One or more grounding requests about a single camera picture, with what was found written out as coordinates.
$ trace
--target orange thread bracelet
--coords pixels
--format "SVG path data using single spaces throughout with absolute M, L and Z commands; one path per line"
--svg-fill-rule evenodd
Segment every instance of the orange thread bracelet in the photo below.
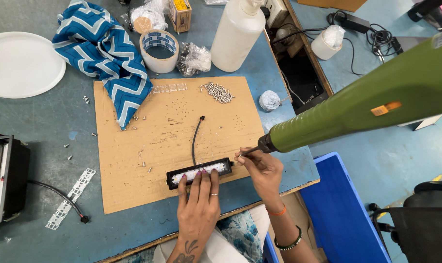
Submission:
M 268 211 L 268 209 L 266 209 L 266 211 L 268 212 L 268 214 L 270 214 L 272 216 L 280 216 L 286 212 L 286 205 L 284 205 L 284 209 L 279 213 L 272 213 L 272 212 Z

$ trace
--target wrist tattoo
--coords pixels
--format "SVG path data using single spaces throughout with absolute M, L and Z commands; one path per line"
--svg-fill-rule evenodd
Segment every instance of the wrist tattoo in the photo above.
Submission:
M 185 242 L 185 254 L 180 253 L 179 256 L 176 258 L 176 260 L 173 261 L 173 263 L 193 263 L 193 260 L 195 259 L 195 255 L 191 254 L 191 252 L 195 249 L 198 248 L 198 246 L 195 247 L 195 243 L 198 240 L 194 240 L 190 243 L 189 246 L 188 243 L 189 241 L 187 240 Z

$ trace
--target power adapter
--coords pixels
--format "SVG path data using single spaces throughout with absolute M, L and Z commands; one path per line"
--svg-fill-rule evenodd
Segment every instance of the power adapter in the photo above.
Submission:
M 337 13 L 334 19 L 341 24 L 341 27 L 352 29 L 363 34 L 367 33 L 367 31 L 370 30 L 369 21 L 363 20 L 361 18 L 358 18 L 357 16 L 353 16 L 348 13 Z

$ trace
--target clear plastic bag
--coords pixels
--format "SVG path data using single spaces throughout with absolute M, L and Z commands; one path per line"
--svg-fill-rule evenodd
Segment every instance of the clear plastic bag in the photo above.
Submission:
M 208 72 L 211 69 L 211 52 L 204 46 L 182 42 L 177 68 L 184 77 L 191 77 L 200 71 Z
M 330 47 L 337 49 L 341 46 L 346 31 L 337 25 L 329 26 L 323 32 L 323 41 Z
M 168 25 L 164 14 L 169 14 L 168 0 L 149 0 L 145 1 L 144 5 L 130 10 L 130 20 L 129 14 L 123 14 L 121 17 L 127 24 L 130 21 L 132 25 L 137 18 L 143 17 L 145 21 L 150 21 L 148 29 L 166 30 Z
M 229 0 L 205 0 L 207 5 L 226 5 Z

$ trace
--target green electric screwdriver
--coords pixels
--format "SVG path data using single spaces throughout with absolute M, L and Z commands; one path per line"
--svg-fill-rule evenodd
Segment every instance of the green electric screwdriver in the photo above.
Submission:
M 274 125 L 255 150 L 290 152 L 337 136 L 442 114 L 442 33 L 359 78 L 317 106 Z

